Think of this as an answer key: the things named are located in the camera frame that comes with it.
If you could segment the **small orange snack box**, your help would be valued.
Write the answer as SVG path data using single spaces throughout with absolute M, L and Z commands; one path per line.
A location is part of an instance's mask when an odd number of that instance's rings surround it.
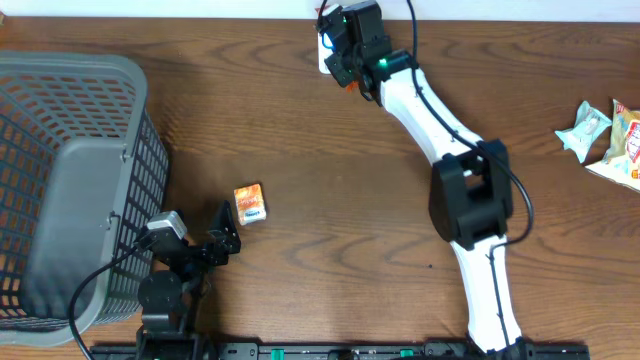
M 238 221 L 242 226 L 266 219 L 266 205 L 260 184 L 235 189 L 234 199 Z

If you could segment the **red Top chocolate bar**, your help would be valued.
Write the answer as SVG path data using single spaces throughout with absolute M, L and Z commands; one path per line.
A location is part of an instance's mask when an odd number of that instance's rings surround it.
M 359 84 L 356 81 L 351 82 L 350 84 L 348 84 L 346 86 L 346 91 L 348 93 L 352 93 L 352 92 L 354 92 L 355 90 L 358 90 L 358 89 L 359 89 Z

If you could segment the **grey plastic shopping basket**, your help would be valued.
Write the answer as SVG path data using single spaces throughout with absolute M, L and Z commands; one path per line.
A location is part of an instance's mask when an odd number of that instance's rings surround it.
M 51 347 L 135 314 L 132 252 L 169 160 L 146 77 L 115 55 L 1 55 L 1 341 Z

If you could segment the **mint white snack packet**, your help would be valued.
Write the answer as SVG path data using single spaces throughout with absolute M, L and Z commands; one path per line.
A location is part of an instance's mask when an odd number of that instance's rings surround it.
M 563 143 L 563 149 L 572 150 L 578 161 L 583 163 L 592 144 L 611 125 L 611 119 L 587 101 L 583 101 L 577 109 L 574 126 L 566 130 L 556 130 L 555 135 Z

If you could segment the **yellow red noodle packet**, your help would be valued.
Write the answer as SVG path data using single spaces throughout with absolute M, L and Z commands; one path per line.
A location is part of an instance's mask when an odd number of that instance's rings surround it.
M 613 100 L 610 146 L 602 160 L 586 169 L 614 183 L 639 191 L 639 111 Z

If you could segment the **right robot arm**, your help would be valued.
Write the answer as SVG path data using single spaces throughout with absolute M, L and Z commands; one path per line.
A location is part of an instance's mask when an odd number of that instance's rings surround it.
M 513 356 L 522 332 L 506 275 L 513 200 L 504 144 L 484 141 L 455 117 L 429 85 L 415 49 L 393 48 L 377 2 L 323 2 L 316 29 L 320 69 L 399 120 L 426 156 L 429 215 L 460 266 L 468 335 L 486 355 Z

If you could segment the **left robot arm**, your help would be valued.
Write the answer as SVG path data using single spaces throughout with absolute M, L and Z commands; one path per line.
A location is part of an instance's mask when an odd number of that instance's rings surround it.
M 218 357 L 209 337 L 195 330 L 195 322 L 209 274 L 241 249 L 231 204 L 223 201 L 218 208 L 208 242 L 191 245 L 186 235 L 177 211 L 159 213 L 142 228 L 140 247 L 167 268 L 147 275 L 138 288 L 142 327 L 136 339 L 137 359 Z

